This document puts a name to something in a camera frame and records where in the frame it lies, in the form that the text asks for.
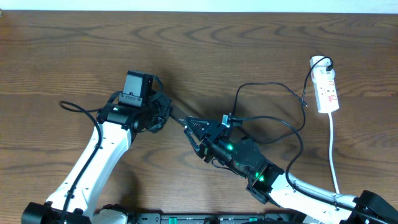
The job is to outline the Samsung Galaxy smartphone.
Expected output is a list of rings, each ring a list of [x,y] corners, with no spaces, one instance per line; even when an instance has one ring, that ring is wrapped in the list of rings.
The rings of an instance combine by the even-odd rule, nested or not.
[[[176,121],[179,125],[182,127],[186,126],[185,119],[188,115],[184,113],[180,108],[178,108],[176,105],[171,104],[170,106],[170,117]]]

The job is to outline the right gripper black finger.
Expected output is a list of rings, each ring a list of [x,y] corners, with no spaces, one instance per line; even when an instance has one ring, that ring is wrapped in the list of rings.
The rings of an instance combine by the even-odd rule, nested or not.
[[[184,129],[183,132],[186,135],[186,137],[187,137],[191,147],[193,148],[195,154],[198,155],[198,156],[204,156],[205,153],[204,153],[203,148],[201,148],[200,145],[198,145],[197,142],[192,137],[192,134],[193,134],[192,130],[188,126],[185,126],[185,129]]]
[[[187,117],[185,122],[198,140],[215,140],[228,130],[225,125],[214,119]]]

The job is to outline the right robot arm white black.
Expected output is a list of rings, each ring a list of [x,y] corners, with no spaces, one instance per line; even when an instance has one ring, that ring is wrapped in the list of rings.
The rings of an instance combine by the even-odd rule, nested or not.
[[[374,192],[354,196],[321,189],[268,160],[254,141],[233,143],[230,128],[217,120],[187,117],[183,122],[197,156],[218,161],[246,179],[247,191],[263,204],[295,210],[322,223],[397,223],[397,210]]]

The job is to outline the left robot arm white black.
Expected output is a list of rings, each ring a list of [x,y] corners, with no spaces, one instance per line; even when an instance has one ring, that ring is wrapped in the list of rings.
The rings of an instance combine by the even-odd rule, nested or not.
[[[96,204],[102,189],[122,155],[137,134],[160,131],[170,114],[171,100],[155,75],[128,71],[124,89],[113,93],[97,116],[88,145],[67,178],[43,204],[31,202],[22,213],[22,223],[134,223],[134,214],[119,205],[99,212]]]

